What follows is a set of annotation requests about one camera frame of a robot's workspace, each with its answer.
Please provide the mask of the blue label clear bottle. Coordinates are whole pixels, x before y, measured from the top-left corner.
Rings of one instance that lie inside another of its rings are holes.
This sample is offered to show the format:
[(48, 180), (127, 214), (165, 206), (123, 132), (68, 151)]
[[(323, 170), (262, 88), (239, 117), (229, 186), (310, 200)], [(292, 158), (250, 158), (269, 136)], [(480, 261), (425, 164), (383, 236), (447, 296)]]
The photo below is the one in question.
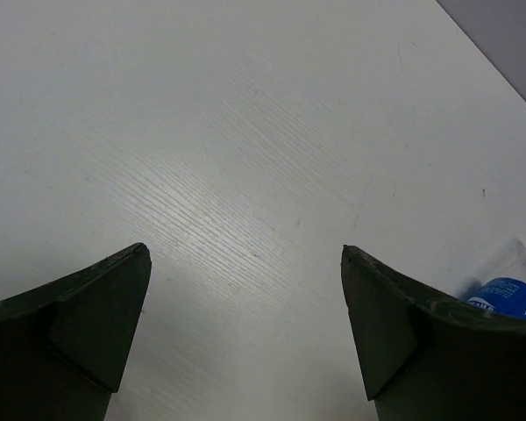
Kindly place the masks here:
[(482, 310), (526, 320), (526, 245), (517, 238), (502, 245), (458, 297)]

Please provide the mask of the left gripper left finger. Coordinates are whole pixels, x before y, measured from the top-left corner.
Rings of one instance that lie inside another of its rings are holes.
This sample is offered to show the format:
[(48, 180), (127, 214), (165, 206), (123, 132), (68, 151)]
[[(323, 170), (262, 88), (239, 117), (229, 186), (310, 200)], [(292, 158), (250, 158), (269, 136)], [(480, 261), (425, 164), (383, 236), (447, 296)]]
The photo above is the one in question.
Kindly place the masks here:
[(151, 271), (136, 243), (0, 301), (0, 420), (104, 419)]

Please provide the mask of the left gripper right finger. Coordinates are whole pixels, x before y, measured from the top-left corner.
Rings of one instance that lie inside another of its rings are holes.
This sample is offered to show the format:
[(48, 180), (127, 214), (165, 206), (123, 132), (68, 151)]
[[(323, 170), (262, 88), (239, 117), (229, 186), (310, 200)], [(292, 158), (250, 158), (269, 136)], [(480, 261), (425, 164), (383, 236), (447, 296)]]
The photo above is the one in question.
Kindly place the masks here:
[(381, 420), (526, 420), (526, 320), (460, 302), (345, 246), (341, 279)]

